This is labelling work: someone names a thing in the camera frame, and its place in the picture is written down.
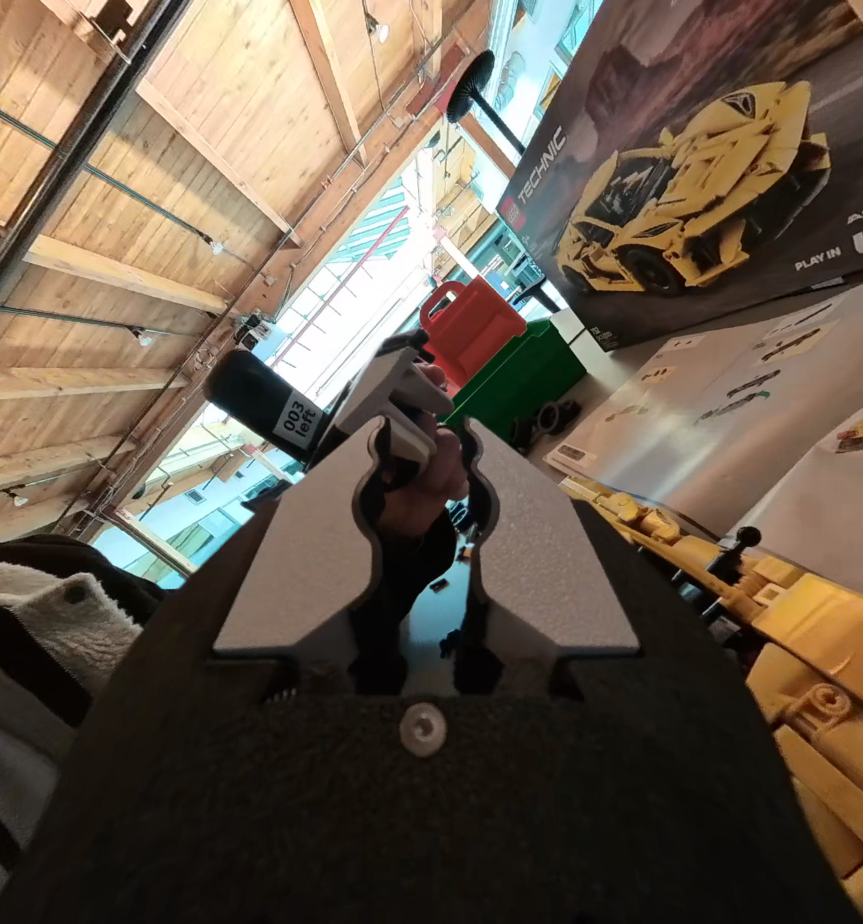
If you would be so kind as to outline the person's left hand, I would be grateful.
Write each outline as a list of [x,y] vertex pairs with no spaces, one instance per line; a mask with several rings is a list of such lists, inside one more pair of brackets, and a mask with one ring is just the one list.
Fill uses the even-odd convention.
[[439,426],[435,415],[427,411],[415,422],[434,440],[435,453],[413,480],[385,493],[377,523],[383,537],[413,539],[426,534],[448,502],[462,500],[468,494],[468,475],[457,434]]

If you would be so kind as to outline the black pole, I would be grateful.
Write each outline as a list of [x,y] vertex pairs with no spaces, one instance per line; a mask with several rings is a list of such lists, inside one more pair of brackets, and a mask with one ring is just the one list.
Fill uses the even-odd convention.
[[504,136],[507,142],[518,153],[518,155],[523,156],[526,152],[526,146],[518,139],[515,133],[512,132],[506,122],[493,108],[493,106],[485,99],[482,93],[476,92],[474,99],[476,100],[477,107],[482,110],[483,113],[489,118],[489,121],[492,122],[495,128]]

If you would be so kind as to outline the toy car set box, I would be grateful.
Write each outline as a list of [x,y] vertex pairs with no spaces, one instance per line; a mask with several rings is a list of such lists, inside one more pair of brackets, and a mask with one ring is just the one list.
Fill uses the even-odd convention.
[[863,24],[603,2],[498,213],[606,350],[860,278]]

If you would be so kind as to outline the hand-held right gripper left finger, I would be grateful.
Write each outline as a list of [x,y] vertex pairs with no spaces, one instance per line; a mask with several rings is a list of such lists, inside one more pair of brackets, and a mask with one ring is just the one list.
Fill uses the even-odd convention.
[[221,656],[356,656],[349,609],[376,584],[362,492],[379,473],[374,418],[286,491],[224,620]]

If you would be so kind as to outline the person's fleece-lined jacket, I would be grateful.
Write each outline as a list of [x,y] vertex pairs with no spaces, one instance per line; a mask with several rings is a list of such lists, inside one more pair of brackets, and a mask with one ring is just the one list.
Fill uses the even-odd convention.
[[170,595],[76,539],[0,543],[0,893],[79,726]]

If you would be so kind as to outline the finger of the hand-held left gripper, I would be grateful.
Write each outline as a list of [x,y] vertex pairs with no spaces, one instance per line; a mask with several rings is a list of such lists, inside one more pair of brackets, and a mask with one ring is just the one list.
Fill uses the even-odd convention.
[[445,387],[420,368],[432,362],[424,345],[383,345],[336,410],[334,430],[352,436],[374,419],[386,421],[387,415],[450,415],[454,404]]
[[396,461],[426,468],[437,453],[437,421],[433,415],[387,415],[389,455]]

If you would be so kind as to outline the open instruction booklet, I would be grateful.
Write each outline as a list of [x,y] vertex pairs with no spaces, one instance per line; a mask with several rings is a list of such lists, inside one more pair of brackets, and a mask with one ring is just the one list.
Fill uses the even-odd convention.
[[545,462],[863,594],[863,283],[670,339]]

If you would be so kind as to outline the green plastic bin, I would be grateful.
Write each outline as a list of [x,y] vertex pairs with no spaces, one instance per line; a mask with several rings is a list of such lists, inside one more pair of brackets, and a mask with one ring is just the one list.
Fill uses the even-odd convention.
[[557,326],[532,321],[461,388],[452,399],[453,411],[439,416],[438,423],[459,433],[465,418],[472,418],[508,442],[514,421],[532,418],[586,376]]

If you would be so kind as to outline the yellow toy brick car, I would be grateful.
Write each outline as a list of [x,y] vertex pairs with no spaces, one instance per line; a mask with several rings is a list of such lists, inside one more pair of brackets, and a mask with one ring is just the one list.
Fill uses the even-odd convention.
[[753,526],[714,542],[597,481],[567,477],[561,488],[648,555],[737,658],[809,827],[863,918],[863,594],[756,552]]

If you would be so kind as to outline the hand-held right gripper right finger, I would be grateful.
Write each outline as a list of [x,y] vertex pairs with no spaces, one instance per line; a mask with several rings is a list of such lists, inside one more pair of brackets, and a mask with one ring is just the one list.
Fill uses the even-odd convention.
[[572,498],[474,418],[474,485],[489,503],[474,565],[496,656],[628,656],[640,645]]

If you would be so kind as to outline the grey desk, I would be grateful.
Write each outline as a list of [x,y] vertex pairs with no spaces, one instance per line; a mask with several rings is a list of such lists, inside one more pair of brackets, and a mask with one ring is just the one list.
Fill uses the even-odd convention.
[[[476,658],[476,651],[488,657],[491,651],[485,646],[486,605],[474,588],[474,565],[477,563],[477,544],[489,512],[489,503],[483,501],[482,490],[474,485],[471,468],[464,461],[467,470],[469,490],[459,501],[469,500],[478,534],[471,555],[455,562],[455,534],[445,511],[433,523],[429,531],[417,538],[405,539],[384,537],[389,542],[389,561],[398,555],[402,563],[390,565],[387,574],[391,583],[402,587],[403,600],[410,604],[405,617],[406,629],[401,630],[406,645],[405,658],[411,668],[417,670],[418,682],[430,683],[441,680],[440,668],[432,668],[432,654],[439,649],[440,641],[453,642],[459,652],[467,651],[468,658]],[[438,578],[447,578],[450,585],[440,593],[433,593],[428,585]],[[563,656],[508,656],[507,664],[534,660],[540,666],[554,664]]]

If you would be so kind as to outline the black ribbed disc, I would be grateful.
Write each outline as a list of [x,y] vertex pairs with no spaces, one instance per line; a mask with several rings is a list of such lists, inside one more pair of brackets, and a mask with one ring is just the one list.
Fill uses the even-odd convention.
[[474,105],[485,108],[484,92],[495,66],[495,54],[487,49],[478,54],[454,85],[445,116],[450,124],[460,122]]

